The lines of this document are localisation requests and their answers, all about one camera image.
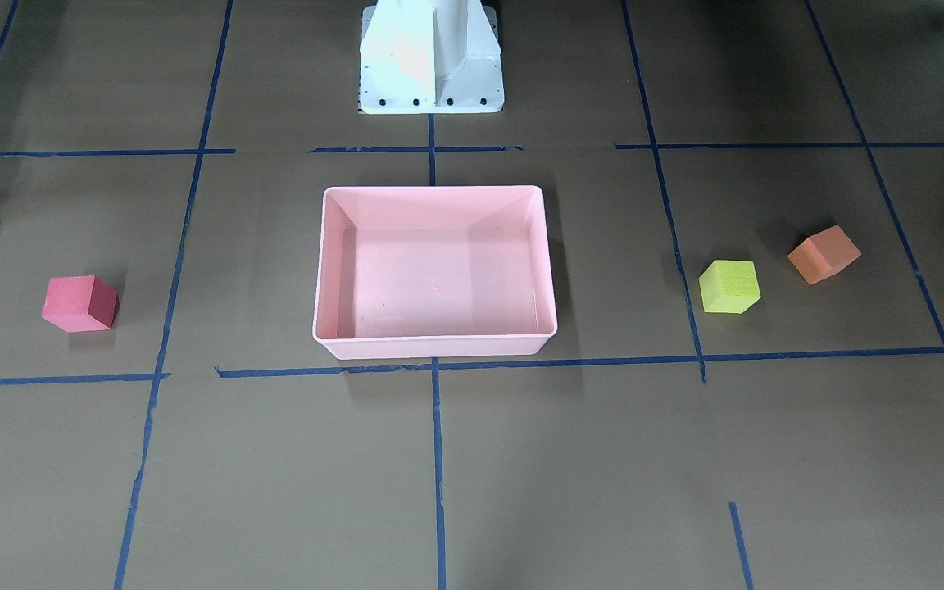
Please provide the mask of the yellow foam block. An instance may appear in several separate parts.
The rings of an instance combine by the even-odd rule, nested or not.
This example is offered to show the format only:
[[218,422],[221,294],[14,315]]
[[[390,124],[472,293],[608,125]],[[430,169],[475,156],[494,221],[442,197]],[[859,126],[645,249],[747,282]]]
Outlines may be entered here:
[[753,261],[715,259],[700,277],[705,313],[742,314],[763,298]]

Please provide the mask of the pink plastic bin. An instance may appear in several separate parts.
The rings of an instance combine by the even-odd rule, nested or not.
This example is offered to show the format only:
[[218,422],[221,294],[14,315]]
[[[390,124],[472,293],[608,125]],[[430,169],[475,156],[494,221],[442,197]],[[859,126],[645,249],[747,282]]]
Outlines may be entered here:
[[539,187],[324,191],[312,337],[334,358],[527,356],[557,331]]

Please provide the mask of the orange foam block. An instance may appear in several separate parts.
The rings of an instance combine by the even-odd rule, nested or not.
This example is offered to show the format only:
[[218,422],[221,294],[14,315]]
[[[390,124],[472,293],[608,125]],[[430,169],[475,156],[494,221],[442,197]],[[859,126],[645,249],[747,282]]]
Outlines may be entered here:
[[787,258],[809,285],[829,279],[861,258],[861,250],[840,225],[832,225],[799,243]]

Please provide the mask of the red foam block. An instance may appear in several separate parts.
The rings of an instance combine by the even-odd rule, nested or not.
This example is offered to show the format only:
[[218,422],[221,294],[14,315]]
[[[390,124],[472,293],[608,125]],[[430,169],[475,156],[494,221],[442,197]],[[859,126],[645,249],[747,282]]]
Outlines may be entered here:
[[41,316],[65,333],[109,331],[119,293],[95,275],[52,277]]

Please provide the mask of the white pedestal column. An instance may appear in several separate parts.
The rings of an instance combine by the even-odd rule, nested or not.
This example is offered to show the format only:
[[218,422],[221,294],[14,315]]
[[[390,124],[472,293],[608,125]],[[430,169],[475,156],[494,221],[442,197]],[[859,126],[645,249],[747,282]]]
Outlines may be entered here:
[[357,105],[367,115],[502,111],[501,35],[480,1],[378,1],[362,12]]

